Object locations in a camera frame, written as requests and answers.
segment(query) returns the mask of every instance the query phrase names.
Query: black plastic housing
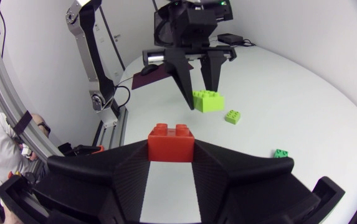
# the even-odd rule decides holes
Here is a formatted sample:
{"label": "black plastic housing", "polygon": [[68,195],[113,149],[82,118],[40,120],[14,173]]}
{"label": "black plastic housing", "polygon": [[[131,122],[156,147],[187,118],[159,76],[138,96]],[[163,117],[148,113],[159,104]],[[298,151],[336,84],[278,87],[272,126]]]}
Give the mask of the black plastic housing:
{"label": "black plastic housing", "polygon": [[[50,173],[32,190],[48,218],[22,199],[31,191],[23,177],[0,187],[23,222],[140,223],[150,166],[146,141],[89,156],[53,156],[47,163]],[[192,167],[202,223],[322,221],[345,192],[327,177],[310,192],[291,174],[293,166],[288,157],[254,157],[195,140]]]}

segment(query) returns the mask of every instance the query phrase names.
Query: white wall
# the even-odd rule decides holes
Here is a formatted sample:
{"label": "white wall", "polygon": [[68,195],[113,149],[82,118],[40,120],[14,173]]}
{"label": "white wall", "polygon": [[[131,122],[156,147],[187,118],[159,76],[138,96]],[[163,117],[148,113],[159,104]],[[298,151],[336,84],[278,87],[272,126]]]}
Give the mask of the white wall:
{"label": "white wall", "polygon": [[112,35],[119,35],[117,49],[125,66],[153,44],[152,0],[102,1],[102,9]]}
{"label": "white wall", "polygon": [[357,106],[357,0],[231,0],[231,32],[297,62]]}
{"label": "white wall", "polygon": [[100,120],[92,109],[77,44],[65,23],[72,2],[2,1],[4,63],[27,109],[41,114],[51,127],[54,144],[91,144]]}

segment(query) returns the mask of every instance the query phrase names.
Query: red lego brick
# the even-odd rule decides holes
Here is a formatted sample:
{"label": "red lego brick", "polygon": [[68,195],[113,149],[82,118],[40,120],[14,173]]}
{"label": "red lego brick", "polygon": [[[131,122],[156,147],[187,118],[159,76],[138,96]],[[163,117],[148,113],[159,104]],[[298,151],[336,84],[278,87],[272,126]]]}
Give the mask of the red lego brick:
{"label": "red lego brick", "polygon": [[157,124],[148,136],[148,159],[159,162],[192,162],[195,137],[185,124],[176,129]]}

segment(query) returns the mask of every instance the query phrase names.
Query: lime green lego brick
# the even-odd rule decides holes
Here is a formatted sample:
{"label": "lime green lego brick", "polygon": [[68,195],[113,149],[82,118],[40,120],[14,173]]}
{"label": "lime green lego brick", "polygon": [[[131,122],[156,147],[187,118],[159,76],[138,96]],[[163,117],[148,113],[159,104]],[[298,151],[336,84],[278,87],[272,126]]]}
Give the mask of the lime green lego brick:
{"label": "lime green lego brick", "polygon": [[193,91],[193,103],[194,107],[203,113],[224,109],[224,97],[215,91]]}
{"label": "lime green lego brick", "polygon": [[238,123],[240,113],[238,111],[230,110],[226,115],[226,121],[232,124]]}
{"label": "lime green lego brick", "polygon": [[275,150],[274,158],[283,158],[283,157],[288,157],[289,152],[277,149]]}

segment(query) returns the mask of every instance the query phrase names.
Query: black box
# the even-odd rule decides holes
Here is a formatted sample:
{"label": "black box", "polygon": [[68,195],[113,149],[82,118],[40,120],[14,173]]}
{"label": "black box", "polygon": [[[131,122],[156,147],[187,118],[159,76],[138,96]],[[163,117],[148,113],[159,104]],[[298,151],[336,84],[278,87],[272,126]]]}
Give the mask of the black box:
{"label": "black box", "polygon": [[229,44],[237,45],[243,43],[243,37],[234,34],[220,34],[217,36],[218,41]]}

